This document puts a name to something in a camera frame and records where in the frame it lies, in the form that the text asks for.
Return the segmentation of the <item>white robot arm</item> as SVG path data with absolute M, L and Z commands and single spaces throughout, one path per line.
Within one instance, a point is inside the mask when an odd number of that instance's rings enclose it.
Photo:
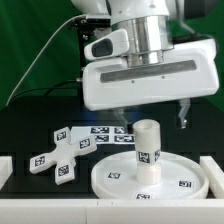
M 96 36 L 84 48 L 88 109 L 177 100 L 185 126 L 190 100 L 217 92 L 217 43 L 184 23 L 207 15 L 217 0 L 71 1 Z

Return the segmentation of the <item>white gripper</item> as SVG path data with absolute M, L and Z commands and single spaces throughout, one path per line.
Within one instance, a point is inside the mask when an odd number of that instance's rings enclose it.
M 83 97 L 91 110 L 114 110 L 127 125 L 122 107 L 179 100 L 180 127 L 187 126 L 190 99 L 213 95 L 219 88 L 213 39 L 176 44 L 159 64 L 130 68 L 122 57 L 95 61 L 83 73 Z

